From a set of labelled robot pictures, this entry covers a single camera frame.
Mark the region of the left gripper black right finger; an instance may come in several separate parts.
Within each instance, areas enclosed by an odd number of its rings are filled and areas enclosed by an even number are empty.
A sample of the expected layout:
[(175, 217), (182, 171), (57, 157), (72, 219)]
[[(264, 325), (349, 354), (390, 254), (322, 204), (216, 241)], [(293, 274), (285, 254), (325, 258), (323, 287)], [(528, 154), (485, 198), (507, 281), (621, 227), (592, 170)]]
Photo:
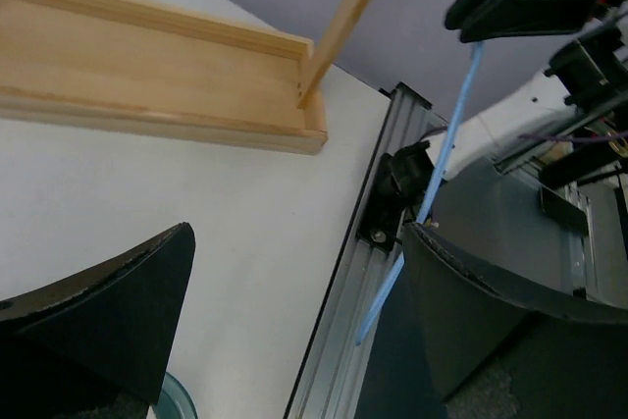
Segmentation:
[(627, 313), (545, 287), (418, 224), (403, 255), (437, 397), (459, 417), (623, 418)]

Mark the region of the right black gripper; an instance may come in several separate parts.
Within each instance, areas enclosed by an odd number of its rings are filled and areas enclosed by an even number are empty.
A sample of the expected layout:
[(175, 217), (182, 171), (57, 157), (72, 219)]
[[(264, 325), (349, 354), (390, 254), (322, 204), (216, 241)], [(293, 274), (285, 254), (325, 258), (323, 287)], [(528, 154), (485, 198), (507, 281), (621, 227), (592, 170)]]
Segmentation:
[(459, 32), (459, 41), (566, 35), (590, 20), (601, 26), (558, 50), (544, 70), (566, 88), (564, 103), (590, 111), (627, 88), (627, 72), (614, 56), (621, 33), (617, 11), (626, 0), (455, 0), (444, 25)]

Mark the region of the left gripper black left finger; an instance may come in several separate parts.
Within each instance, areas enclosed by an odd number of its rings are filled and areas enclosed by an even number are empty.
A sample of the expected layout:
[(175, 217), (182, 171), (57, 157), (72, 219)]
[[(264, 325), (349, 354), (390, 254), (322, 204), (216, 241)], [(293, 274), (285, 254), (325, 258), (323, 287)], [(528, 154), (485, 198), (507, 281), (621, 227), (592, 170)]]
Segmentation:
[(180, 223), (2, 300), (2, 417), (147, 417), (166, 376), (194, 253), (194, 231)]

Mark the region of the blue wire hanger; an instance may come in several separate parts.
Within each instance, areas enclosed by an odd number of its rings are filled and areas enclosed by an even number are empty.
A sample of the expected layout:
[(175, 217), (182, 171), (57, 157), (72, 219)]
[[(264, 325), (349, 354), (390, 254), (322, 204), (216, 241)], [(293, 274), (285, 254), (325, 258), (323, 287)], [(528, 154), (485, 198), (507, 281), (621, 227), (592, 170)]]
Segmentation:
[[(426, 222), (429, 211), (436, 198), (437, 192), (444, 179), (445, 168), (449, 161), (450, 154), (452, 152), (458, 129), (461, 124), (463, 112), (465, 110), (467, 97), (474, 81), (474, 78), (479, 70), (483, 53), (484, 53), (483, 41), (475, 42), (471, 48), (471, 64), (469, 70), (465, 76), (465, 79), (461, 85), (455, 107), (451, 116), (451, 120), (446, 129), (445, 139), (440, 149), (440, 154), (435, 165), (434, 171), (431, 174), (425, 196), (420, 205), (418, 216), (414, 219), (415, 223), (423, 224)], [(404, 255), (400, 253), (395, 259), (390, 271), (387, 273), (382, 284), (380, 285), (373, 301), (364, 315), (359, 328), (356, 331), (354, 343), (359, 346), (363, 343), (378, 319), (381, 310), (389, 297), (393, 286), (398, 279), (405, 264)]]

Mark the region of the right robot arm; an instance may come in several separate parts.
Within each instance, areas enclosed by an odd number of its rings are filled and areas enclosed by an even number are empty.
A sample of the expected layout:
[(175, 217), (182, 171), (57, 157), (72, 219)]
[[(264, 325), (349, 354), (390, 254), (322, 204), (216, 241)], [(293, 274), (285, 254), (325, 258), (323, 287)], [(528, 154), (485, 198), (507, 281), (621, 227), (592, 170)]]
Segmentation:
[(561, 72), (558, 53), (547, 72), (537, 72), (510, 95), (465, 119), (472, 82), (488, 41), (497, 38), (566, 35), (579, 32), (592, 18), (625, 0), (455, 0), (445, 27), (471, 46), (471, 65), (463, 81), (450, 125), (426, 131), (415, 142), (380, 157), (357, 234), (385, 251), (397, 243), (405, 222), (426, 222), (440, 185), (475, 159), (500, 151), (510, 142), (559, 142), (554, 131), (536, 129), (582, 113), (578, 98), (583, 79), (571, 85)]

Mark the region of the teal plastic tray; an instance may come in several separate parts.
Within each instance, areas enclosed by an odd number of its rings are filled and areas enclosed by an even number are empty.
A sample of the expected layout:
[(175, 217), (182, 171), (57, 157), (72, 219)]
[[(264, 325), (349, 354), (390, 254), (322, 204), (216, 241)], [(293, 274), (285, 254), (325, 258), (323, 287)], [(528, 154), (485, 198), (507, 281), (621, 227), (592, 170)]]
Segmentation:
[(167, 372), (158, 401), (149, 408), (147, 418), (197, 419), (198, 413), (183, 384)]

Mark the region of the wooden clothes rack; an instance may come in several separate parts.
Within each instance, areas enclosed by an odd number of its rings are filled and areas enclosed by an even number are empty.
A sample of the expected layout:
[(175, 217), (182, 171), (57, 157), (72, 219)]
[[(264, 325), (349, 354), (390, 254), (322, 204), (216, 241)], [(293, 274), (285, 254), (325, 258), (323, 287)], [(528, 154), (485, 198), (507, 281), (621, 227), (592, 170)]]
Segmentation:
[(1, 114), (315, 154), (320, 83), (369, 1), (313, 42), (152, 1), (1, 0)]

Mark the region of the aluminium side frame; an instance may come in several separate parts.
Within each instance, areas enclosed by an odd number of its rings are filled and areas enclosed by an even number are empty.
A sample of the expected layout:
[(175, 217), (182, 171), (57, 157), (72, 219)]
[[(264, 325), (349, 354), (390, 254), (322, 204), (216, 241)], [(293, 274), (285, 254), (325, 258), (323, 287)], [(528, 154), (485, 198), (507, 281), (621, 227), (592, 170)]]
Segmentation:
[(490, 189), (514, 212), (507, 247), (530, 245), (524, 277), (627, 305), (627, 155), (610, 142), (558, 142), (493, 163)]

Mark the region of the black phone on frame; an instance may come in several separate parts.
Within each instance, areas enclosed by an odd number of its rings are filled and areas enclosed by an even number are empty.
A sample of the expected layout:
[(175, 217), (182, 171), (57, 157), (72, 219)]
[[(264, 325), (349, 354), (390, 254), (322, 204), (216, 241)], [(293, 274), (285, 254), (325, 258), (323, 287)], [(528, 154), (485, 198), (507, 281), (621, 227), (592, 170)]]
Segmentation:
[(582, 237), (589, 235), (586, 213), (550, 189), (540, 189), (540, 206), (547, 217), (565, 230)]

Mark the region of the aluminium front rail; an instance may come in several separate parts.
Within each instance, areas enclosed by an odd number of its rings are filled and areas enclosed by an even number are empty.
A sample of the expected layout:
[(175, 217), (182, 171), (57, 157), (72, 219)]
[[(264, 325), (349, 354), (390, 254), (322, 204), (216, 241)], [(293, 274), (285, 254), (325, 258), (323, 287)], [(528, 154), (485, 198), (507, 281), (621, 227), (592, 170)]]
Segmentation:
[(284, 412), (286, 418), (352, 418), (375, 333), (360, 345), (355, 331), (363, 313), (398, 254), (373, 248), (357, 235), (380, 158), (410, 145), (429, 125), (443, 120), (432, 105), (404, 83), (390, 95), (390, 104), (357, 193), (340, 253), (315, 327)]

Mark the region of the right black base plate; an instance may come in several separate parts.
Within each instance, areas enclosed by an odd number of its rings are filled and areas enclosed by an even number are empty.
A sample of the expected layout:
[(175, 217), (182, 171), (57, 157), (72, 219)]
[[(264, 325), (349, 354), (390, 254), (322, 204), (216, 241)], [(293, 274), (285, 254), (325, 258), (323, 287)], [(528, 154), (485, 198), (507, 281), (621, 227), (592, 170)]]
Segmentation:
[(398, 225), (406, 208), (393, 177), (392, 160), (390, 153), (381, 156), (357, 230), (361, 239), (386, 253), (399, 242)]

